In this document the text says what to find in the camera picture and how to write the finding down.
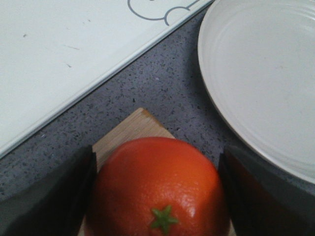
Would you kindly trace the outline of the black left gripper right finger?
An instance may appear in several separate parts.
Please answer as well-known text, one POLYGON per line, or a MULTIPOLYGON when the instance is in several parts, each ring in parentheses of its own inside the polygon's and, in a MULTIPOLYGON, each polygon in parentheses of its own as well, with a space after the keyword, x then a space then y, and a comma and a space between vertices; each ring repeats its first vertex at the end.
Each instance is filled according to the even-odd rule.
POLYGON ((272 173, 245 150, 226 146, 219 174, 238 236, 313 236, 315 197, 272 173))

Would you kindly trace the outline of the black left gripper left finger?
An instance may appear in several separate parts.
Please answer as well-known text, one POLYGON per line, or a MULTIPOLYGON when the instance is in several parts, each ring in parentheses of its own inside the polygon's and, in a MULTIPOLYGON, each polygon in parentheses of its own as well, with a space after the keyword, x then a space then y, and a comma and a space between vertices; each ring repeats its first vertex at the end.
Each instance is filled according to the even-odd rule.
POLYGON ((96 177, 96 154, 91 146, 42 180, 1 201, 2 236, 76 236, 96 177))

